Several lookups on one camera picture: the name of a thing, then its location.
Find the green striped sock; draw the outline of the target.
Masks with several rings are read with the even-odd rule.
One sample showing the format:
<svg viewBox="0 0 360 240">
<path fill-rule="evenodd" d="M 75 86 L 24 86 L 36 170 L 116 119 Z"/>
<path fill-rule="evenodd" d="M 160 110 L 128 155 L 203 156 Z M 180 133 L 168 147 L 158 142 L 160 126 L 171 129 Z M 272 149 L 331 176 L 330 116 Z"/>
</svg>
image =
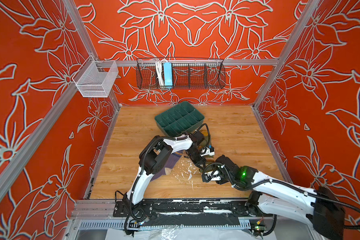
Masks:
<svg viewBox="0 0 360 240">
<path fill-rule="evenodd" d="M 198 147 L 198 150 L 199 150 L 199 153 L 200 153 L 200 150 L 202 148 L 204 148 L 205 146 L 209 146 L 209 145 L 212 145 L 212 140 L 211 138 L 209 137 L 208 133 L 206 131 L 202 131 L 202 134 L 204 136 L 204 140 L 200 143 L 199 147 Z"/>
</svg>

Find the purple striped sock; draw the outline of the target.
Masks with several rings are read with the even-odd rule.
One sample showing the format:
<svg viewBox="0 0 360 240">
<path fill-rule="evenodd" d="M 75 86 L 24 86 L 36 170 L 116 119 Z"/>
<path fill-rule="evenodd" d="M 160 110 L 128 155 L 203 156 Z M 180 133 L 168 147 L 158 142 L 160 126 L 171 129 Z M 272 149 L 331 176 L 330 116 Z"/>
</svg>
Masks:
<svg viewBox="0 0 360 240">
<path fill-rule="evenodd" d="M 173 170 L 173 168 L 175 167 L 176 163 L 179 161 L 179 159 L 182 157 L 182 152 L 176 152 L 170 155 L 170 157 L 168 158 L 167 162 L 165 163 L 163 169 L 161 169 L 157 174 L 155 174 L 153 176 L 153 178 L 151 179 L 152 181 L 155 181 L 156 179 L 162 177 L 162 176 L 166 176 L 169 175 L 171 173 L 171 171 Z"/>
</svg>

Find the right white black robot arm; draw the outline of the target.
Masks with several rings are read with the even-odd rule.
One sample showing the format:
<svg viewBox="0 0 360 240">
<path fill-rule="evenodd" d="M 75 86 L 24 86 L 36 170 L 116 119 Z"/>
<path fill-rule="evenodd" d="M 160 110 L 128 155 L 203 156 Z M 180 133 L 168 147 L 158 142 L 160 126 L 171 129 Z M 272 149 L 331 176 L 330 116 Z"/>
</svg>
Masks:
<svg viewBox="0 0 360 240">
<path fill-rule="evenodd" d="M 360 209 L 340 202 L 325 187 L 317 190 L 289 184 L 249 166 L 239 167 L 222 155 L 214 162 L 202 157 L 205 183 L 230 183 L 235 190 L 251 194 L 246 202 L 252 215 L 276 215 L 306 224 L 329 240 L 342 240 L 345 230 L 360 230 Z"/>
</svg>

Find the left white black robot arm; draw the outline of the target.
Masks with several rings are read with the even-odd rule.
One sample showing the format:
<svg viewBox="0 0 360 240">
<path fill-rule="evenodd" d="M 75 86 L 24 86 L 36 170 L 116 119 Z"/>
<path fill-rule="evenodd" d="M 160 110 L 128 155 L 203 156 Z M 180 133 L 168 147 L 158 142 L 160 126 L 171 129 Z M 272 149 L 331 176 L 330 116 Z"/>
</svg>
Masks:
<svg viewBox="0 0 360 240">
<path fill-rule="evenodd" d="M 199 169 L 206 167 L 206 156 L 213 156 L 215 149 L 210 140 L 201 147 L 205 136 L 201 132 L 170 138 L 155 136 L 139 155 L 139 169 L 131 188 L 123 194 L 123 206 L 128 217 L 136 222 L 142 222 L 147 218 L 144 210 L 138 207 L 143 200 L 145 191 L 155 174 L 159 173 L 173 153 L 185 151 L 192 163 Z"/>
</svg>

